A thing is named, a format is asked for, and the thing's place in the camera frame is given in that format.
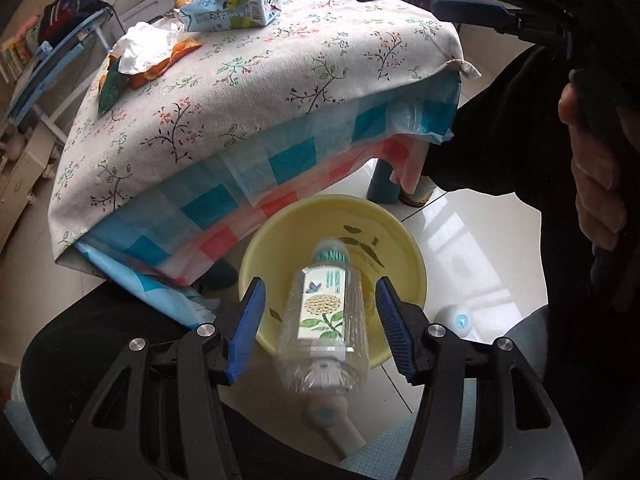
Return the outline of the right hand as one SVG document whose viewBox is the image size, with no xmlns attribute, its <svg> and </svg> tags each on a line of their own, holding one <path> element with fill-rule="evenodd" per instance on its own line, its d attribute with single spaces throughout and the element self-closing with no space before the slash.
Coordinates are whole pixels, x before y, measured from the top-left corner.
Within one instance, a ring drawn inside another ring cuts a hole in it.
<svg viewBox="0 0 640 480">
<path fill-rule="evenodd" d="M 578 104 L 574 84 L 567 84 L 559 100 L 559 118 L 570 133 L 578 222 L 590 242 L 613 250 L 627 220 L 626 208 L 615 193 L 620 167 L 612 152 L 580 123 Z"/>
</svg>

